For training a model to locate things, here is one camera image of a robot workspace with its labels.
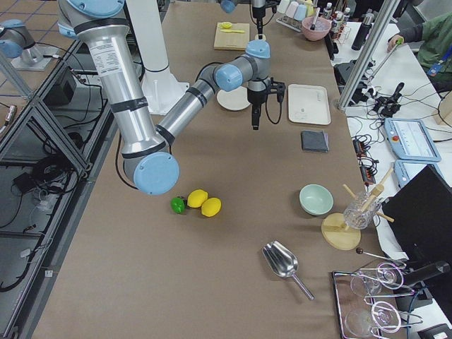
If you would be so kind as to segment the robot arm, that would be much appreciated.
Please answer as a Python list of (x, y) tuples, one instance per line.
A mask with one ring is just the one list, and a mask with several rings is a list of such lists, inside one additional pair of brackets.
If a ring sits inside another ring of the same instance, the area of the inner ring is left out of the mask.
[(170, 72), (155, 1), (60, 1), (58, 7), (61, 34), (90, 51), (124, 140), (124, 173), (146, 194), (164, 194), (177, 183), (179, 164), (168, 148), (217, 91), (247, 87), (254, 129), (268, 96), (284, 97), (261, 37), (234, 60), (203, 67), (188, 87)]
[(265, 35), (263, 34), (263, 27), (267, 25), (272, 18), (269, 19), (267, 23), (263, 20), (266, 17), (266, 11), (268, 8), (271, 9), (272, 15), (276, 14), (277, 7), (280, 1), (271, 0), (249, 0), (249, 1), (239, 1), (239, 0), (221, 0), (219, 1), (221, 9), (225, 13), (232, 13), (238, 4), (247, 4), (250, 10), (251, 21), (254, 23), (257, 29), (257, 39), (263, 40)]

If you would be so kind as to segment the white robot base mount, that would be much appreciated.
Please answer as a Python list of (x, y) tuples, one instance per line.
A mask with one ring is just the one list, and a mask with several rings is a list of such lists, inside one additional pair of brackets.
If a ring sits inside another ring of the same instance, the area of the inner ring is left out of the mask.
[(148, 109), (152, 114), (165, 115), (189, 84), (179, 82), (170, 70), (157, 2), (130, 0), (126, 4), (145, 69), (142, 89)]

